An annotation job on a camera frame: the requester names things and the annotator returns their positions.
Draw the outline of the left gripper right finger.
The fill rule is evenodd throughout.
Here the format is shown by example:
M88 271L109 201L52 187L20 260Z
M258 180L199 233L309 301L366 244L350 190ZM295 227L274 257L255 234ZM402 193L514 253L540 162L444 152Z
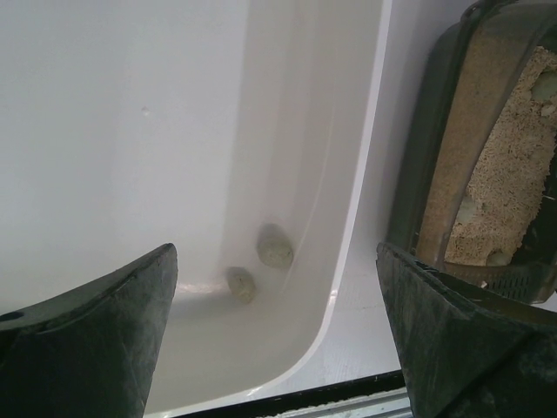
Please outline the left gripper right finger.
M387 243L377 270L416 417L554 417L556 314Z

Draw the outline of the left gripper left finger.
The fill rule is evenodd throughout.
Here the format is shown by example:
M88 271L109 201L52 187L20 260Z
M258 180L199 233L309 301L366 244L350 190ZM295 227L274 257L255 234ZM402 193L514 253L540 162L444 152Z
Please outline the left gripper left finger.
M164 244L1 316L3 417L141 417L178 280Z

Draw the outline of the dark brown litter box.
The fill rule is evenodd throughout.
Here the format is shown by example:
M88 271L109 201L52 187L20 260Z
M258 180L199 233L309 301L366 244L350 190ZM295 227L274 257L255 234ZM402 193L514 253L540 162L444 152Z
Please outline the dark brown litter box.
M527 304L556 288L556 247L537 239L508 266L446 260L468 182L519 76L556 35L553 1L478 1L435 43L399 172L386 239L442 272Z

